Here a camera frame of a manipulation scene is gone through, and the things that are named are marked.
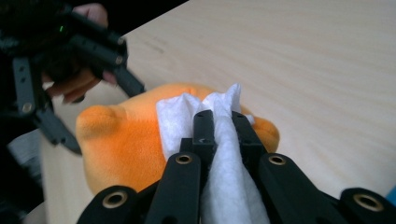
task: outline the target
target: orange plush toy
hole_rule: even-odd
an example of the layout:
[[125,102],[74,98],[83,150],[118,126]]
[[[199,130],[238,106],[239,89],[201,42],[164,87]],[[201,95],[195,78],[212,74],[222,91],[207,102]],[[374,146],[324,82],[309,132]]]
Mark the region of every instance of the orange plush toy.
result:
[[[158,181],[166,158],[156,104],[182,93],[202,101],[214,91],[191,83],[166,84],[119,105],[94,105],[84,110],[77,119],[76,136],[92,193],[114,185],[139,192]],[[252,115],[242,106],[241,112]],[[275,152],[279,142],[277,128],[269,120],[253,118],[252,128],[266,149]]]

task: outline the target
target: finger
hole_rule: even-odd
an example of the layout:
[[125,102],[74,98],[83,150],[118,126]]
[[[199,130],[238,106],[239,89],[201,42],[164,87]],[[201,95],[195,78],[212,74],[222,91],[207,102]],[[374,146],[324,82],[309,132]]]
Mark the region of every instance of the finger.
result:
[[47,74],[47,73],[45,73],[45,72],[43,72],[42,74],[41,74],[41,82],[52,82],[52,78],[50,78],[50,76]]
[[47,93],[51,97],[65,95],[84,87],[92,81],[98,83],[100,79],[95,77],[89,68],[83,68],[75,76],[62,82],[55,82],[51,87],[47,88]]
[[81,96],[84,96],[85,93],[92,89],[94,86],[96,86],[96,84],[99,83],[99,79],[95,79],[89,83],[87,83],[86,85],[75,89],[67,94],[64,95],[64,104],[69,104],[72,102],[75,102],[77,99],[79,99]]
[[110,84],[117,85],[116,76],[110,72],[107,71],[103,72],[103,80]]
[[91,3],[73,8],[73,11],[87,17],[89,20],[94,21],[105,27],[108,26],[107,11],[97,3]]

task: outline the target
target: plush toy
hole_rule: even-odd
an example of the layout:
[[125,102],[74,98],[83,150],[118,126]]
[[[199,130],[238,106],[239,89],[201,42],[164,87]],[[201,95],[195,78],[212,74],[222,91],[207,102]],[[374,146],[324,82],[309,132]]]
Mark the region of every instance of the plush toy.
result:
[[[77,119],[76,136],[82,149],[86,178],[92,193],[114,185],[140,191],[158,181],[166,165],[156,104],[183,93],[201,101],[215,92],[203,85],[162,85],[119,105],[93,105]],[[241,106],[241,113],[252,115]],[[252,128],[266,149],[275,152],[279,133],[267,119],[254,117]]]

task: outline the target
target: black plastic part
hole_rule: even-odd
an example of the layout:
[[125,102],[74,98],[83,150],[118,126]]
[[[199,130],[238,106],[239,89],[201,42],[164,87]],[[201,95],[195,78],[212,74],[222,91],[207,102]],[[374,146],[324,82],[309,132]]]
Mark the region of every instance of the black plastic part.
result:
[[264,154],[259,175],[259,189],[271,223],[347,223],[290,158],[277,153]]
[[340,197],[339,208],[350,223],[396,223],[396,207],[368,189],[345,189]]
[[251,175],[255,175],[259,165],[260,157],[267,152],[259,136],[251,128],[247,117],[243,114],[234,112],[233,125],[238,134],[241,156],[245,167]]
[[145,224],[199,223],[201,160],[190,152],[168,159]]
[[99,192],[88,204],[77,224],[139,223],[137,193],[128,187],[113,186]]
[[41,80],[31,69],[28,57],[13,60],[18,112],[13,116],[29,119],[53,144],[63,144],[81,155],[76,137],[67,129],[53,111],[52,101],[41,87]]
[[216,143],[211,110],[201,111],[194,116],[192,148],[193,152],[201,158],[203,167],[207,168],[212,164],[213,156],[216,153]]

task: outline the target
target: white cloth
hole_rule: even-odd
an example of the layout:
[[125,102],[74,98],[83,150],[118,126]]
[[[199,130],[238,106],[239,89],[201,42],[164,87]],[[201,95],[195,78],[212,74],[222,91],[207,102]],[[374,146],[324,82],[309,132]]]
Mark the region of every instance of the white cloth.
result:
[[183,93],[157,103],[157,114],[168,159],[177,153],[181,138],[192,138],[193,116],[213,111],[215,141],[218,145],[201,198],[203,224],[270,223],[262,197],[242,163],[232,111],[241,112],[241,87],[234,84],[225,93],[213,92],[201,102]]

